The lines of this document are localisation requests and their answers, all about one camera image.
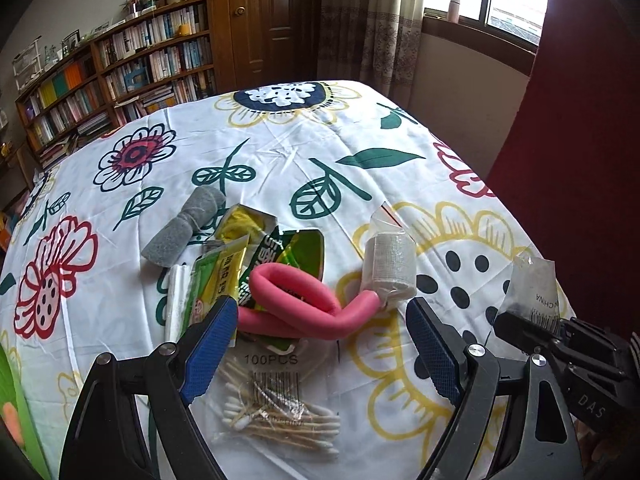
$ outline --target bed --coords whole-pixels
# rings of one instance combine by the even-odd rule
[[[536,251],[456,153],[357,82],[232,92],[129,123],[46,173],[0,276],[15,279],[0,296],[0,340],[20,373],[54,478],[95,357],[143,356],[164,341],[166,270],[144,260],[140,249],[180,210],[202,168],[216,177],[227,206],[270,213],[287,228],[320,229],[323,281],[342,302],[358,290],[369,218],[388,202],[417,238],[418,293],[467,342],[486,341],[512,260],[527,248]],[[183,261],[200,254],[215,222],[206,227]],[[569,315],[560,288],[559,303]],[[192,412],[227,477],[415,478],[452,406],[415,367],[402,311],[382,312],[321,351],[316,344],[310,346],[316,357],[331,357],[314,364],[302,390],[340,413],[339,454],[225,431],[224,379],[216,375]],[[243,358],[243,348],[234,352]],[[139,410],[153,460],[162,478],[171,478],[145,399]],[[489,465],[503,412],[497,403],[475,478]]]

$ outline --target window frame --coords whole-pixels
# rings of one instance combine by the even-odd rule
[[[510,32],[507,32],[506,30],[502,30],[501,28],[494,27],[493,25],[489,25],[488,20],[489,20],[490,3],[491,3],[491,0],[481,0],[480,15],[477,20],[474,20],[473,18],[468,18],[466,16],[460,16],[460,18],[458,19],[458,22],[461,23],[462,25],[466,25],[467,27],[475,28],[487,34],[491,34],[492,36],[496,36],[501,40],[509,41],[510,43],[513,43],[519,46],[520,48],[529,50],[530,52],[533,52],[533,53],[537,52],[538,46],[535,43],[531,43],[530,41],[524,40],[520,36],[511,34]],[[430,9],[429,7],[424,8],[424,15],[432,16],[436,18],[442,18],[445,20],[447,18],[446,11],[439,10],[439,9]]]

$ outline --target blue gripper pad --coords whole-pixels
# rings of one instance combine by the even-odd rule
[[[213,310],[218,306],[218,312],[185,362],[184,383],[180,388],[180,395],[186,404],[191,404],[193,399],[207,391],[238,326],[238,304],[233,298],[225,298],[223,301],[222,306],[216,302],[212,307]]]
[[[458,406],[466,383],[465,341],[455,328],[440,322],[424,298],[409,302],[405,321],[438,394]]]

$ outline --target pink flexible rod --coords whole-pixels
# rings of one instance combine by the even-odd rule
[[[342,309],[324,283],[303,270],[284,264],[255,267],[249,276],[249,288],[256,303],[267,312],[239,307],[238,330],[241,332],[342,339],[364,325],[380,308],[378,295],[372,290],[364,290]],[[302,296],[305,301],[283,288]]]

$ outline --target red curtain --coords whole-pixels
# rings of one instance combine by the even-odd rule
[[[487,179],[577,315],[640,332],[640,48],[610,0],[548,0],[526,94]]]

